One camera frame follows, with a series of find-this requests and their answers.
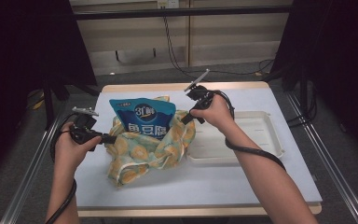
blue snack bag label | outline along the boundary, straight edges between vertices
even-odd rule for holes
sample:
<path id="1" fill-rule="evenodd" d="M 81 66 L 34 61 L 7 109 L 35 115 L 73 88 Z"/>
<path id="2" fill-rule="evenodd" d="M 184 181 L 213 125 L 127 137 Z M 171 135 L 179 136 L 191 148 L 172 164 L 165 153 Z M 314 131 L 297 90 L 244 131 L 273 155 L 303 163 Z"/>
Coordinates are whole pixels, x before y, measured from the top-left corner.
<path id="1" fill-rule="evenodd" d="M 109 101 L 126 132 L 164 138 L 176 111 L 173 103 L 146 98 Z"/>

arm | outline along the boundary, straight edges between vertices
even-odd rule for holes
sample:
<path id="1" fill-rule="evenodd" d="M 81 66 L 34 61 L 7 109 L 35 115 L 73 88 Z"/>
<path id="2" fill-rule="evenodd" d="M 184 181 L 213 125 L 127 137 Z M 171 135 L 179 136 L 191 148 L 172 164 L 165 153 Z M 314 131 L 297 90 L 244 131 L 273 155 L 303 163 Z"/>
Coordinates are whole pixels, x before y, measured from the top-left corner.
<path id="1" fill-rule="evenodd" d="M 69 131 L 72 123 L 66 123 L 62 131 Z M 68 196 L 77 166 L 84 160 L 90 148 L 95 147 L 101 137 L 95 137 L 83 145 L 74 142 L 69 133 L 62 133 L 56 143 L 53 183 L 46 221 L 57 211 Z M 79 223 L 76 196 L 54 223 Z"/>
<path id="2" fill-rule="evenodd" d="M 193 109 L 190 113 L 206 119 L 231 144 L 260 149 L 230 116 L 227 103 L 221 96 L 215 95 L 208 109 Z M 317 223 L 295 182 L 282 167 L 264 157 L 234 152 L 256 197 L 274 223 Z"/>

wall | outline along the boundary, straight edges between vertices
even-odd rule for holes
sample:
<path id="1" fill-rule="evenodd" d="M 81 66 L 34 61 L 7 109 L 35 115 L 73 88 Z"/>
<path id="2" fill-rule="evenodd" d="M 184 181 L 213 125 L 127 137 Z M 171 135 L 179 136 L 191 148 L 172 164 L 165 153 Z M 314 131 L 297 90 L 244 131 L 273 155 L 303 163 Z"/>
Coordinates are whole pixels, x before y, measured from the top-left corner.
<path id="1" fill-rule="evenodd" d="M 74 12 L 157 7 L 157 1 L 72 0 L 71 3 Z M 248 7 L 291 5 L 292 1 L 180 0 L 179 3 L 180 7 Z M 274 58 L 287 16 L 287 13 L 281 13 L 169 17 L 176 60 L 181 66 L 195 66 Z M 167 36 L 162 18 L 79 21 L 78 26 L 96 75 L 109 71 L 133 72 L 141 64 L 146 69 L 172 67 L 167 61 Z M 156 58 L 152 49 L 157 51 Z"/>

white table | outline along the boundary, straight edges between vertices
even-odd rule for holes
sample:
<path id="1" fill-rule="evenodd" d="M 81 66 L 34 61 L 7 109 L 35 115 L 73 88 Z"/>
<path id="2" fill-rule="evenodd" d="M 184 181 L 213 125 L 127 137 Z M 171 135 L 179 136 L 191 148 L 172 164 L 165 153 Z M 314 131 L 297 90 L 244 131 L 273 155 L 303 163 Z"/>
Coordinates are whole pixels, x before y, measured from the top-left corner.
<path id="1" fill-rule="evenodd" d="M 310 175 L 275 97 L 265 82 L 202 83 L 222 90 L 236 111 L 270 114 L 285 150 L 281 160 L 313 214 L 321 212 L 321 195 Z M 93 129 L 108 133 L 116 115 L 110 99 L 154 98 L 169 95 L 177 109 L 195 102 L 183 89 L 188 83 L 112 85 L 103 88 Z M 121 189 L 107 178 L 111 156 L 104 146 L 88 153 L 76 171 L 77 206 L 81 217 L 221 217 L 266 215 L 239 165 L 199 165 L 183 158 L 169 170 L 151 170 Z"/>

wooden table edge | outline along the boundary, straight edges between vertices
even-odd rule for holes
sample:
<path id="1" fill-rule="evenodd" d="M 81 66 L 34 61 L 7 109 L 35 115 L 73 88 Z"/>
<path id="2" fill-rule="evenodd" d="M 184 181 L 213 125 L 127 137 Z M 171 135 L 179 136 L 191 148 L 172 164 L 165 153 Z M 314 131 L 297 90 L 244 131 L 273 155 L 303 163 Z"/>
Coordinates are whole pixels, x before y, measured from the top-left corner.
<path id="1" fill-rule="evenodd" d="M 102 92 L 126 92 L 126 91 L 183 91 L 189 83 L 156 83 L 156 84 L 125 84 L 107 85 Z M 208 90 L 232 90 L 269 88 L 269 84 L 263 81 L 252 82 L 202 82 L 200 85 Z"/>
<path id="2" fill-rule="evenodd" d="M 313 215 L 322 212 L 320 203 L 308 203 Z M 160 208 L 82 208 L 78 207 L 80 217 L 246 217 L 266 216 L 261 206 L 231 207 L 160 207 Z"/>

